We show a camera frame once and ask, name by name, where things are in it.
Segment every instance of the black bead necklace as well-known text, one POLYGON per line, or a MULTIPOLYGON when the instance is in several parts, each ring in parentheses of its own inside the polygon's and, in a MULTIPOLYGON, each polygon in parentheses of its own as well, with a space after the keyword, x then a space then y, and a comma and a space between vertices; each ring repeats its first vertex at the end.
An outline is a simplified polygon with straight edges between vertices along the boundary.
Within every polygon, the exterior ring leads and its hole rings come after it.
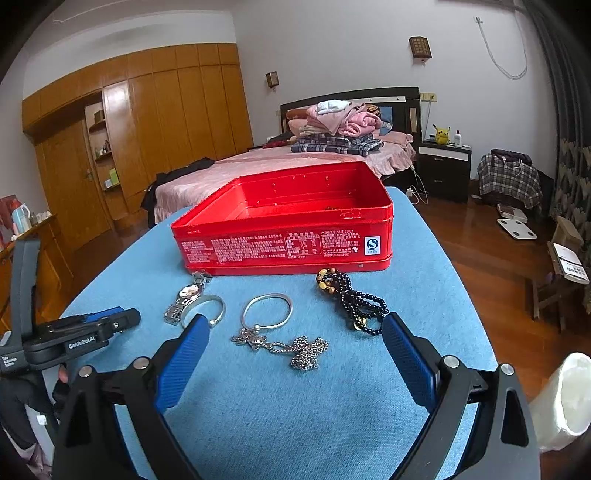
POLYGON ((321 290, 336 296, 347 312, 353 328, 371 336, 382 333, 381 324, 384 321, 384 316, 388 314, 388 306, 383 299, 353 290, 349 276, 336 268, 323 268, 316 275, 316 281, 321 290), (372 318, 377 319, 380 323, 380 327, 376 330, 367 326, 368 320, 372 318))

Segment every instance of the blue cloth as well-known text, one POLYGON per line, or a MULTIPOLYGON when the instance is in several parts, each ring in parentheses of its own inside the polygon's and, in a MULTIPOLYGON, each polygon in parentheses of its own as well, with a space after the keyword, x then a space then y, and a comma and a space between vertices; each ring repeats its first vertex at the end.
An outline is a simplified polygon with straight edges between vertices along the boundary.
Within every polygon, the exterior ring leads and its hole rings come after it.
MULTIPOLYGON (((356 290, 384 298, 410 330, 431 340, 442 355, 467 366, 495 369, 486 333, 449 259, 408 199, 394 200, 391 266, 351 274, 356 290)), ((104 349, 71 365, 100 371, 122 369, 134 358, 152 356, 163 341, 180 334, 163 313, 190 282, 174 242, 175 215, 139 239, 74 300, 64 315, 135 307, 142 315, 134 330, 117 334, 104 349)), ((188 458, 206 480, 389 478, 419 434, 426 418, 413 403, 380 337, 352 332, 314 275, 215 277, 207 293, 222 296, 225 318, 210 333, 209 346, 177 406, 165 419, 188 458), (264 293, 291 296, 294 313, 269 341, 307 335, 330 343, 320 368, 300 372, 290 356, 253 352, 230 341, 240 328, 246 303, 264 293)), ((209 318, 213 302, 196 307, 209 318)), ((255 304, 248 321, 268 323, 287 311, 279 299, 255 304)), ((124 407, 119 421, 138 473, 153 479, 124 407)), ((450 476, 475 415, 468 406, 440 477, 450 476)))
POLYGON ((385 135, 392 130, 392 116, 394 110, 391 106, 381 106, 379 108, 380 117, 382 118, 382 128, 379 130, 380 135, 385 135))

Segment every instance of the black headboard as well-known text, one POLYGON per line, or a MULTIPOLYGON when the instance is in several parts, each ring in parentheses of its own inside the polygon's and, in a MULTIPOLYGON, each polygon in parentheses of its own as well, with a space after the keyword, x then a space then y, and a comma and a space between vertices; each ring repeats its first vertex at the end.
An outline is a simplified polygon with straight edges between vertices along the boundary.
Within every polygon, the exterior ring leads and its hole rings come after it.
POLYGON ((418 151, 418 145, 423 139, 421 132, 421 102, 418 87, 384 87, 366 90, 351 90, 350 92, 331 93, 318 97, 306 98, 296 102, 281 105, 281 130, 287 130, 288 110, 308 105, 315 105, 326 100, 362 100, 377 106, 392 107, 393 130, 412 134, 413 147, 418 151))

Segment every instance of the white scale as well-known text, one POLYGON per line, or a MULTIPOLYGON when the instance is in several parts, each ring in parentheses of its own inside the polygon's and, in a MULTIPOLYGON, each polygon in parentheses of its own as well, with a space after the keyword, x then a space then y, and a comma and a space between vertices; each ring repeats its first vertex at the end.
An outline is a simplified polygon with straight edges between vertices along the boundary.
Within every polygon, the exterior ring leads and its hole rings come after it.
POLYGON ((515 240, 535 240, 538 236, 531 231, 531 229, 519 220, 510 220, 508 218, 497 219, 499 225, 501 225, 507 233, 511 235, 515 240))

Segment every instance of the nightstand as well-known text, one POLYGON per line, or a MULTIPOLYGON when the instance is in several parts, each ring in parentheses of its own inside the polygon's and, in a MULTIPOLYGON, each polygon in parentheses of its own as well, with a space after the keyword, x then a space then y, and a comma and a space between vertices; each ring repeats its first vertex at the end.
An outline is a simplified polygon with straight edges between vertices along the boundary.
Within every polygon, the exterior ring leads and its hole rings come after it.
POLYGON ((423 142, 418 148, 417 171, 425 190, 433 197, 466 203, 470 183, 472 149, 423 142))

